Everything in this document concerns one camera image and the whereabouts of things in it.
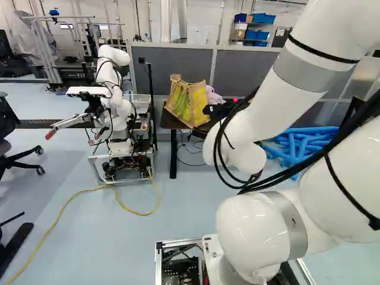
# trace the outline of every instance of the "wooden desk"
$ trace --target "wooden desk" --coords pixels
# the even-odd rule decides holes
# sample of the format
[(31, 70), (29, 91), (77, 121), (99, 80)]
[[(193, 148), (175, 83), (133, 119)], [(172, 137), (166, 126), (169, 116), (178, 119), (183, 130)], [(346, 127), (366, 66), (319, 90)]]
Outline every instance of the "wooden desk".
[[(189, 126), (182, 123), (179, 119), (173, 116), (168, 110), (162, 108), (160, 127), (170, 129), (171, 155), (170, 155), (170, 171), (171, 179), (177, 178), (177, 129), (190, 129)], [(208, 121), (203, 125), (194, 128), (194, 131), (199, 131), (207, 134), (208, 131), (215, 125), (217, 121)]]

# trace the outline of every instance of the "shelf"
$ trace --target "shelf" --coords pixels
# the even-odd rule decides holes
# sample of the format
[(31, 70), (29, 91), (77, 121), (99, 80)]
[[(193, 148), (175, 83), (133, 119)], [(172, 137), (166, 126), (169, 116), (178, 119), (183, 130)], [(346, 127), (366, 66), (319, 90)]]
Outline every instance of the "shelf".
[(267, 24), (267, 23), (249, 23), (249, 22), (236, 22), (236, 23), (233, 23), (234, 25), (235, 24), (250, 24), (250, 25), (266, 25), (266, 26), (271, 26), (273, 24)]
[(231, 42), (268, 42), (267, 40), (251, 40), (251, 39), (230, 39)]

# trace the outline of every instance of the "cardboard box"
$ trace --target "cardboard box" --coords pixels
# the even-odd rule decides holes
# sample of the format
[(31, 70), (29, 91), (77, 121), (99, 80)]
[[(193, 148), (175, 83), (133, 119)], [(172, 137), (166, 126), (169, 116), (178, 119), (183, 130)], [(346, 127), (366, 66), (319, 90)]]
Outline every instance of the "cardboard box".
[(247, 18), (246, 18), (245, 22), (246, 23), (251, 23), (253, 20), (254, 20), (254, 16), (253, 15), (247, 15)]
[(245, 30), (232, 30), (231, 39), (232, 40), (243, 40), (245, 36)]
[(235, 30), (246, 30), (248, 28), (248, 24), (246, 23), (235, 23)]

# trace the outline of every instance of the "cable bundle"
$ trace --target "cable bundle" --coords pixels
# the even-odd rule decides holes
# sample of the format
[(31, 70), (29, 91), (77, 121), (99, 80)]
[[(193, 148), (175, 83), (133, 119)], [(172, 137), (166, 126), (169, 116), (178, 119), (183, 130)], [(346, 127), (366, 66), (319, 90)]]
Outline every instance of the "cable bundle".
[[(275, 186), (286, 179), (292, 177), (293, 175), (299, 173), (303, 169), (311, 166), (312, 164), (316, 163), (319, 159), (322, 157), (326, 157), (328, 153), (342, 140), (347, 138), (356, 128), (363, 125), (369, 118), (371, 118), (373, 115), (375, 115), (376, 110), (380, 107), (380, 90), (378, 90), (366, 103), (362, 105), (362, 107), (338, 130), (335, 137), (331, 140), (329, 144), (327, 144), (322, 150), (315, 153), (313, 156), (309, 157), (308, 159), (304, 160), (303, 162), (296, 164), (292, 166), (291, 168), (288, 168), (282, 172), (279, 172), (275, 175), (270, 176), (269, 178), (266, 178), (262, 181), (256, 182), (257, 179), (260, 177), (261, 172), (251, 175), (251, 177), (247, 180), (241, 180), (236, 178), (231, 174), (231, 172), (228, 170), (223, 157), (221, 155), (221, 139), (223, 136), (226, 137), (228, 140), (226, 134), (224, 133), (224, 130), (226, 129), (228, 123), (231, 121), (232, 117), (235, 116), (235, 114), (238, 113), (238, 111), (241, 110), (241, 106), (248, 103), (250, 99), (254, 98), (258, 88), (256, 88), (249, 96), (244, 98), (239, 102), (238, 105), (231, 111), (231, 113), (228, 115), (228, 117), (224, 120), (223, 123), (220, 125), (220, 129), (216, 135), (215, 143), (214, 143), (214, 165), (216, 168), (216, 172), (219, 176), (219, 178), (223, 181), (224, 184), (226, 184), (228, 187), (231, 187), (233, 189), (239, 189), (240, 192), (238, 194), (244, 194), (248, 192), (254, 192), (259, 191), (263, 189), (267, 189), (269, 187)], [(227, 174), (236, 182), (241, 183), (239, 186), (231, 185), (228, 183), (225, 178), (221, 175), (219, 171), (219, 166), (217, 164), (217, 158), (220, 159), (221, 165), (223, 166), (223, 169), (227, 172)]]

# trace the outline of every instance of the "chair wheel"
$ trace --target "chair wheel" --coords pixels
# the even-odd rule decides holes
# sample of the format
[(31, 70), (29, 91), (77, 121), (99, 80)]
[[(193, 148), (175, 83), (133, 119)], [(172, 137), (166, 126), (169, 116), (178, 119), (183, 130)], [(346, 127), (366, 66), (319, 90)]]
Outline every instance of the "chair wheel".
[(41, 146), (38, 146), (37, 149), (36, 149), (36, 151), (35, 151), (35, 153), (38, 154), (38, 155), (43, 154), (43, 148)]
[(38, 175), (45, 174), (45, 169), (42, 166), (40, 168), (38, 168), (36, 171), (37, 171)]

